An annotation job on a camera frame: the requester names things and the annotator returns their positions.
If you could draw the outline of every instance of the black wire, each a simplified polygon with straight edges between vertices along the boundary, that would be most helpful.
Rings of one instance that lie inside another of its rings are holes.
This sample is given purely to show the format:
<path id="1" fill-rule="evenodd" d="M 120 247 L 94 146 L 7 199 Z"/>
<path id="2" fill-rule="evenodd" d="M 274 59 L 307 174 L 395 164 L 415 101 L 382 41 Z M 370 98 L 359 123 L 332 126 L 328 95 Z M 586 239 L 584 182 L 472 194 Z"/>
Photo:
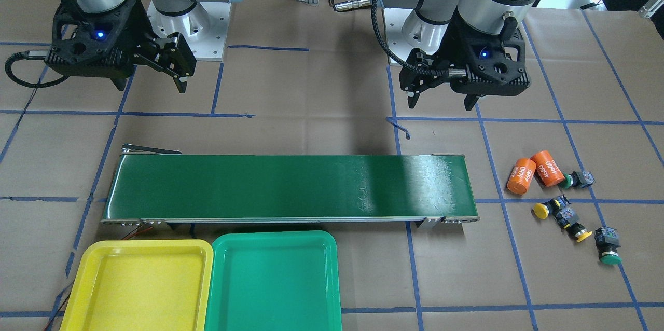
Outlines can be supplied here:
<path id="1" fill-rule="evenodd" d="M 394 54 L 394 52 L 391 51 L 389 46 L 385 43 L 383 40 L 382 36 L 380 35 L 380 29 L 378 25 L 378 18 L 377 18 L 377 12 L 378 12 L 378 0 L 371 0 L 371 24 L 374 29 L 374 34 L 376 36 L 376 40 L 378 41 L 380 48 L 389 56 L 392 58 L 392 60 L 396 61 L 398 64 L 403 66 L 404 68 L 408 69 L 409 71 L 413 71 L 417 74 L 424 74 L 427 76 L 442 76 L 444 75 L 443 71 L 437 71 L 434 69 L 424 69 L 424 68 L 418 68 L 417 66 L 408 64 L 408 62 L 403 61 L 400 59 L 398 56 Z"/>
<path id="2" fill-rule="evenodd" d="M 11 70 L 12 64 L 17 61 L 21 60 L 43 60 L 44 57 L 31 57 L 29 56 L 30 51 L 24 51 L 24 52 L 17 52 L 15 54 L 12 54 L 10 57 L 7 58 L 7 61 L 5 61 L 5 73 L 7 73 L 7 76 L 9 76 L 9 79 L 18 83 L 19 85 L 22 85 L 27 88 L 45 88 L 45 87 L 52 87 L 55 85 L 59 85 L 60 83 L 64 82 L 69 76 L 61 76 L 60 78 L 56 80 L 52 80 L 47 83 L 30 83 L 30 82 L 25 82 L 21 78 L 17 77 L 16 74 Z"/>

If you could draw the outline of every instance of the green conveyor belt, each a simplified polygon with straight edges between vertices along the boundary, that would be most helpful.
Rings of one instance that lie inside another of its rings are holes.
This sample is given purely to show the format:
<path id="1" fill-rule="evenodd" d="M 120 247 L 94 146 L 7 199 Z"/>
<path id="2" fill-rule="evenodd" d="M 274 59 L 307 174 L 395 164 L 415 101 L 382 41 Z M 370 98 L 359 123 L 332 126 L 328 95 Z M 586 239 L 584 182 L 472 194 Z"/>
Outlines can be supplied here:
<path id="1" fill-rule="evenodd" d="M 123 154 L 103 222 L 477 220 L 465 159 Z"/>

